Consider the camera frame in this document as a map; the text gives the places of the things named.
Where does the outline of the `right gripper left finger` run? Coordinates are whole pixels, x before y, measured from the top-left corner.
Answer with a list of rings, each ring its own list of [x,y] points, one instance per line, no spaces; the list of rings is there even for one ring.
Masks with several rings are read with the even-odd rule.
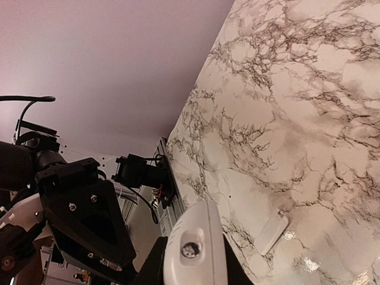
[[[164,285],[164,254],[168,237],[158,237],[136,277],[137,285]]]

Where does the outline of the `white battery cover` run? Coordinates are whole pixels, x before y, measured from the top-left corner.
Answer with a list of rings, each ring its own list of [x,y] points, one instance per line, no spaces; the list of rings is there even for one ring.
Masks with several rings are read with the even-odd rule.
[[[288,217],[283,211],[276,208],[254,240],[254,246],[258,253],[262,256],[268,254],[288,225]]]

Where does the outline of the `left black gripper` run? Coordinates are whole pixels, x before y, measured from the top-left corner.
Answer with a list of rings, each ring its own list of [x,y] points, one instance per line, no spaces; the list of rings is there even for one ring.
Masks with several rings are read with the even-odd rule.
[[[90,263],[90,253],[121,267],[137,253],[113,183],[93,158],[49,165],[36,174],[43,211],[63,256]]]

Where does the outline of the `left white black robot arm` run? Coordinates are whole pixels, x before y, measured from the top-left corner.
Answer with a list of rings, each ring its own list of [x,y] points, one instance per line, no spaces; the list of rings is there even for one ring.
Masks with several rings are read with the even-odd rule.
[[[155,242],[137,271],[137,256],[119,208],[115,183],[135,192],[148,186],[163,195],[170,186],[165,156],[130,154],[116,159],[107,178],[93,158],[68,163],[55,131],[31,125],[15,144],[1,143],[1,189],[17,191],[18,204],[41,203],[30,229],[14,222],[1,228],[1,283],[8,284],[35,256],[34,240],[49,228],[63,259],[116,284],[163,284],[165,237]]]

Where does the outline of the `white remote control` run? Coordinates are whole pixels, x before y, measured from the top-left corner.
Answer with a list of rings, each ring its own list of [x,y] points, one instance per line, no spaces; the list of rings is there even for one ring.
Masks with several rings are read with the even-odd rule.
[[[227,284],[227,263],[217,204],[198,201],[176,222],[166,245],[164,284]]]

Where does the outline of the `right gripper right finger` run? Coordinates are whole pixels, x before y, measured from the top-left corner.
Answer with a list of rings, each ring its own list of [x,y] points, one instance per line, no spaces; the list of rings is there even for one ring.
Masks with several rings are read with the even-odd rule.
[[[227,284],[228,285],[252,285],[252,281],[244,272],[242,265],[240,264],[237,256],[233,252],[226,237],[224,240],[224,248],[226,254],[227,265]]]

